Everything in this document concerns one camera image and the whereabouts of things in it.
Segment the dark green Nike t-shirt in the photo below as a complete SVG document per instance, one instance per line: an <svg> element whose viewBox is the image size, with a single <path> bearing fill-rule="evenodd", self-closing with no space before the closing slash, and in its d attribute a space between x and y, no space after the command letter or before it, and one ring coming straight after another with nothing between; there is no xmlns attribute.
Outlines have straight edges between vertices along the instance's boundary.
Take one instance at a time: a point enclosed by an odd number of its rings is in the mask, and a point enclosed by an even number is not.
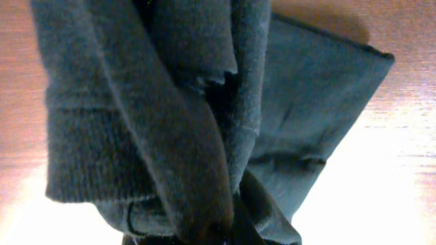
<svg viewBox="0 0 436 245"><path fill-rule="evenodd" d="M393 55L258 1L31 2L46 196L124 244L300 244L292 218Z"/></svg>

